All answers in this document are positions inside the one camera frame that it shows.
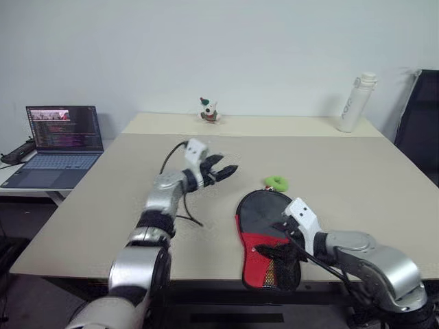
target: white wall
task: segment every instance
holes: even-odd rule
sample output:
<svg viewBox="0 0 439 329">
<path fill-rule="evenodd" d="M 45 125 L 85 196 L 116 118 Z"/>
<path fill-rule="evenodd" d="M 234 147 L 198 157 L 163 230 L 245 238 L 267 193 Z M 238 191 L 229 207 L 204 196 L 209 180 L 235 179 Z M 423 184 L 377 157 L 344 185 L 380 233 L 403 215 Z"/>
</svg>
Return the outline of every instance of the white wall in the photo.
<svg viewBox="0 0 439 329">
<path fill-rule="evenodd" d="M 438 0 L 0 0 L 0 150 L 26 105 L 94 104 L 103 135 L 138 111 L 336 115 L 362 71 L 392 136 L 409 73 L 439 66 Z"/>
</svg>

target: laptop keyboard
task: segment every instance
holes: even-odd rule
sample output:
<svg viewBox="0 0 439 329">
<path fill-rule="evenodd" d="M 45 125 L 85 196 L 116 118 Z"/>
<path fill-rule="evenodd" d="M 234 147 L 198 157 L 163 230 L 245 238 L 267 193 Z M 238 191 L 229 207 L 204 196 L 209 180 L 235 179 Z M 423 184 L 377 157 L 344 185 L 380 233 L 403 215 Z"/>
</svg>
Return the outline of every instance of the laptop keyboard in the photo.
<svg viewBox="0 0 439 329">
<path fill-rule="evenodd" d="M 29 160 L 26 169 L 73 169 L 88 170 L 99 158 L 98 155 L 41 155 Z"/>
</svg>

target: black cable on floor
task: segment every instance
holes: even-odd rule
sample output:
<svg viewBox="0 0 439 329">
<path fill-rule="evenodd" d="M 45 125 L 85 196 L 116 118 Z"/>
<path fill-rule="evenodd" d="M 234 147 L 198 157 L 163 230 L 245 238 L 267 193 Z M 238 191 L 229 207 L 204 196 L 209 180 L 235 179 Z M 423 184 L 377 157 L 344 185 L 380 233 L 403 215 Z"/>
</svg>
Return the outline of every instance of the black cable on floor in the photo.
<svg viewBox="0 0 439 329">
<path fill-rule="evenodd" d="M 6 316 L 6 308 L 8 306 L 9 272 L 5 273 L 5 278 L 6 278 L 6 284 L 5 284 L 5 291 L 3 296 L 3 309 L 1 311 L 0 329 L 3 327 L 3 323 L 9 320 L 8 317 Z"/>
<path fill-rule="evenodd" d="M 3 228 L 3 224 L 2 224 L 2 222 L 1 222 L 1 218 L 0 218 L 0 231 L 1 231 L 2 235 L 3 235 L 5 238 L 8 237 L 7 234 L 6 234 L 5 229 Z"/>
</svg>

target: bottle cap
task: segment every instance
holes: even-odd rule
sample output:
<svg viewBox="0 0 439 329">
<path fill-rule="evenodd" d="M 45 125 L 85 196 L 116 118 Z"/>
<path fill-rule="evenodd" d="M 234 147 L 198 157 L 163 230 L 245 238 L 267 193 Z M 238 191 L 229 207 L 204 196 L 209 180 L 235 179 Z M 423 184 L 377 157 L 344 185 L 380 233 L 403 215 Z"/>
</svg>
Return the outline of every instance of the bottle cap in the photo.
<svg viewBox="0 0 439 329">
<path fill-rule="evenodd" d="M 368 83 L 377 82 L 377 75 L 373 72 L 364 72 L 361 75 L 361 80 Z"/>
</svg>

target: white water bottle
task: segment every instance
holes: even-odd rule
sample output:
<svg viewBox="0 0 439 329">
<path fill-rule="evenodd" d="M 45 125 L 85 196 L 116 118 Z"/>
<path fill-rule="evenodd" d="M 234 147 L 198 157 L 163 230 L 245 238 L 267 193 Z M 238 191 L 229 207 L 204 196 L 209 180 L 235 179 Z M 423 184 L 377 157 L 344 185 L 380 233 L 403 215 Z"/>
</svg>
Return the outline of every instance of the white water bottle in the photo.
<svg viewBox="0 0 439 329">
<path fill-rule="evenodd" d="M 365 72 L 361 77 L 355 79 L 354 88 L 352 88 L 337 126 L 339 131 L 352 132 L 355 129 L 364 106 L 369 100 L 372 90 L 377 85 L 377 81 L 375 73 L 370 72 Z"/>
</svg>

